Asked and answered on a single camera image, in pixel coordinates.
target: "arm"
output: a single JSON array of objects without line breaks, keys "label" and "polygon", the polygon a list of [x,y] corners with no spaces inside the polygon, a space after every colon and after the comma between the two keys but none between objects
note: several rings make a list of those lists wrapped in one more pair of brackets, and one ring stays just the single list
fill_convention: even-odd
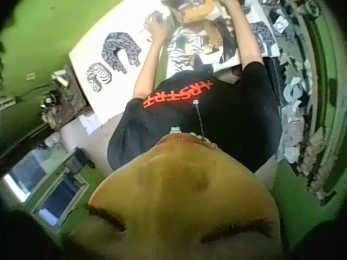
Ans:
[{"label": "arm", "polygon": [[140,99],[146,98],[154,89],[159,54],[168,33],[166,23],[158,23],[155,18],[148,19],[145,27],[152,35],[152,45],[136,80],[132,95],[133,98]]},{"label": "arm", "polygon": [[258,61],[263,64],[264,62],[255,35],[250,28],[239,1],[221,0],[221,2],[226,5],[234,23],[242,68],[244,69],[253,61]]}]

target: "floor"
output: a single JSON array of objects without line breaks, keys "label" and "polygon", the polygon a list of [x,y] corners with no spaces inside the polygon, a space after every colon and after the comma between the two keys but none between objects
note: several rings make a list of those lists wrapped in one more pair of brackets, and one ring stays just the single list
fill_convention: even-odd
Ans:
[{"label": "floor", "polygon": [[107,146],[122,114],[119,114],[88,135],[77,118],[60,130],[61,141],[68,151],[83,148],[103,176],[112,173],[107,161]]}]

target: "black t-shirt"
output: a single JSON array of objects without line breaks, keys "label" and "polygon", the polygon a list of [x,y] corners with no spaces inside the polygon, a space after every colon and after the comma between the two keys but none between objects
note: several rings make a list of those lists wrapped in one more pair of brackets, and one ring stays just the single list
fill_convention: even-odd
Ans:
[{"label": "black t-shirt", "polygon": [[278,149],[278,104],[264,65],[250,63],[237,84],[197,71],[163,81],[127,104],[108,145],[116,170],[148,151],[172,128],[201,135],[255,172]]}]

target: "eyebrow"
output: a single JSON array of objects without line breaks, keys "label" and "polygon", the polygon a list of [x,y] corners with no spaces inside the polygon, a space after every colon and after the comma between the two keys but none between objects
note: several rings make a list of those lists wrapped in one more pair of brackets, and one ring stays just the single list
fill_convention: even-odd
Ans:
[{"label": "eyebrow", "polygon": [[246,225],[227,225],[223,228],[216,229],[207,236],[201,239],[201,243],[209,243],[220,238],[231,237],[244,232],[257,232],[266,237],[271,237],[270,235],[270,222],[263,219],[254,220],[247,223]]},{"label": "eyebrow", "polygon": [[113,225],[115,228],[117,228],[120,232],[124,232],[126,230],[124,219],[120,215],[114,216],[113,214],[111,215],[106,210],[96,209],[91,206],[87,206],[87,209],[88,209],[89,215],[102,218],[103,220],[107,221],[108,223]]}]

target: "person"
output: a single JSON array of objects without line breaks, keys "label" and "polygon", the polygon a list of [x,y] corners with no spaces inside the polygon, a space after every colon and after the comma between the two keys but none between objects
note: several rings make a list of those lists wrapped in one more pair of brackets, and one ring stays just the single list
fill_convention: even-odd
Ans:
[{"label": "person", "polygon": [[74,258],[279,259],[276,203],[253,174],[277,150],[277,103],[238,0],[239,84],[184,71],[156,90],[167,25],[146,21],[152,46],[108,146],[115,170],[65,240]]},{"label": "person", "polygon": [[170,132],[192,133],[214,143],[252,172],[277,151],[281,137],[278,103],[260,48],[239,1],[222,3],[234,23],[243,68],[240,82],[232,85],[203,72],[183,71],[153,90],[168,27],[155,19],[146,21],[152,45],[133,99],[108,144],[107,157],[113,170],[149,151]]}]

